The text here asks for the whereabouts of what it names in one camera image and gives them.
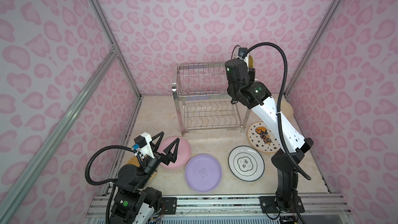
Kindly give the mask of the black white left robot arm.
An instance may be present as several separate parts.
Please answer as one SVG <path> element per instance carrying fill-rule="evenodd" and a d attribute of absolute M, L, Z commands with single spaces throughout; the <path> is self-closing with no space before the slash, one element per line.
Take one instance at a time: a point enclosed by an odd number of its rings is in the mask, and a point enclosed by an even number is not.
<path fill-rule="evenodd" d="M 132 148 L 122 147 L 135 155 L 139 166 L 127 164 L 119 170 L 106 207 L 107 224 L 144 224 L 161 209 L 161 191 L 146 185 L 160 164 L 176 162 L 180 143 L 175 138 L 159 151 L 163 137 L 164 132 L 155 136 L 143 133 L 134 139 Z"/>

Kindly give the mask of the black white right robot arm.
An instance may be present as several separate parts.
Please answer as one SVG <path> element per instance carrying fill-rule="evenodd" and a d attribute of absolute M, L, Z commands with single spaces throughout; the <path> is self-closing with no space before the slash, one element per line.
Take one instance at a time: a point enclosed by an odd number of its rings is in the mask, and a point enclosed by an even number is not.
<path fill-rule="evenodd" d="M 255 81 L 255 69 L 249 68 L 241 59 L 225 63 L 228 81 L 227 92 L 233 104 L 241 103 L 255 113 L 265 124 L 263 130 L 256 130 L 262 145 L 273 146 L 278 142 L 280 148 L 272 156 L 271 162 L 277 169 L 278 186 L 276 197 L 266 204 L 266 211 L 280 213 L 295 211 L 299 213 L 297 196 L 298 166 L 314 142 L 302 136 L 284 116 L 270 91 L 261 82 Z"/>

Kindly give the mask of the stainless steel dish rack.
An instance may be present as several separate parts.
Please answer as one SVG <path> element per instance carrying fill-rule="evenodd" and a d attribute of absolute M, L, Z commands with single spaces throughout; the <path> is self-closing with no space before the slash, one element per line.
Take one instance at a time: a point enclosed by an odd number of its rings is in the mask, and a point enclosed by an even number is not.
<path fill-rule="evenodd" d="M 182 136 L 189 131 L 240 129 L 244 132 L 250 111 L 244 116 L 231 104 L 223 62 L 181 64 L 174 69 L 172 95 Z"/>

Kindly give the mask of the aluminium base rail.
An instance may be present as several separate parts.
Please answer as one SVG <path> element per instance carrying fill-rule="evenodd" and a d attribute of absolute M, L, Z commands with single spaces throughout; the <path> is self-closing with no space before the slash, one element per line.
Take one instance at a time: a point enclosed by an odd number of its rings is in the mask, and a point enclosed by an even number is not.
<path fill-rule="evenodd" d="M 354 224 L 341 194 L 307 193 L 287 213 L 272 207 L 272 195 L 165 196 L 162 209 L 148 224 L 293 224 L 301 216 L 307 224 Z"/>

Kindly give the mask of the white plate dark rim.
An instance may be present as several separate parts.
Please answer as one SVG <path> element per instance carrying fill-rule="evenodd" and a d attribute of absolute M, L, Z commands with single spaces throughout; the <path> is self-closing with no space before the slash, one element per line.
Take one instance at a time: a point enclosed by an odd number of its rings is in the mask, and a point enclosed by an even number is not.
<path fill-rule="evenodd" d="M 262 156 L 248 146 L 235 147 L 229 154 L 228 164 L 231 172 L 246 182 L 260 179 L 265 171 Z"/>

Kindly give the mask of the cream round plate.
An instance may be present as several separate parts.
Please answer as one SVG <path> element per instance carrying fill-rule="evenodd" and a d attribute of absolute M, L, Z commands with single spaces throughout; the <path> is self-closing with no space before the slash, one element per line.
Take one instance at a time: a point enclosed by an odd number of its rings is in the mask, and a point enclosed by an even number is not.
<path fill-rule="evenodd" d="M 290 120 L 294 116 L 294 109 L 290 103 L 288 103 L 286 100 L 282 99 L 281 100 L 281 111 L 285 115 L 285 117 Z"/>

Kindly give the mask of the green rimmed woven bamboo plate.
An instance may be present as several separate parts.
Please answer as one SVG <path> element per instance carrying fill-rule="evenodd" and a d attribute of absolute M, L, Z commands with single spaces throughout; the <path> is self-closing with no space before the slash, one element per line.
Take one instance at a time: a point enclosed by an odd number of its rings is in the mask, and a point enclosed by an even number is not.
<path fill-rule="evenodd" d="M 249 69 L 254 68 L 254 59 L 251 55 L 249 55 L 249 65 L 250 65 Z"/>

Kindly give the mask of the purple bear plate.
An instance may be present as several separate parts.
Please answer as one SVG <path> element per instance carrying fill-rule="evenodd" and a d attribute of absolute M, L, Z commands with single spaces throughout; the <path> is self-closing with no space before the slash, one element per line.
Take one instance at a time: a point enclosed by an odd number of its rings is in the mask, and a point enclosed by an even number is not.
<path fill-rule="evenodd" d="M 210 192 L 219 186 L 222 180 L 222 168 L 215 157 L 203 153 L 189 160 L 184 176 L 192 190 Z"/>

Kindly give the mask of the orange rimmed star plate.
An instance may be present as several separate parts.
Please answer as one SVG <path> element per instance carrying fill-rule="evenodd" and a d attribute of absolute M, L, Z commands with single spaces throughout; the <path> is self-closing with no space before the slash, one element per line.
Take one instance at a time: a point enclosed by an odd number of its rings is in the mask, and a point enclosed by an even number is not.
<path fill-rule="evenodd" d="M 276 136 L 264 122 L 255 122 L 247 132 L 248 141 L 259 152 L 275 153 L 281 146 Z"/>

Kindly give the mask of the brown woven bamboo plate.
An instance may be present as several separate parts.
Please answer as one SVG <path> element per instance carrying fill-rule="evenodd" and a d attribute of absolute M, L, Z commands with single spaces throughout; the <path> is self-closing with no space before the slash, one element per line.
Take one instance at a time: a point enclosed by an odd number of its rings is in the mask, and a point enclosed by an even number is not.
<path fill-rule="evenodd" d="M 126 164 L 132 164 L 132 165 L 134 165 L 136 167 L 140 167 L 140 163 L 139 163 L 138 158 L 136 156 L 133 156 Z M 156 171 L 152 174 L 152 176 L 150 176 L 149 180 L 152 180 L 153 177 L 155 176 L 155 174 L 156 174 Z"/>

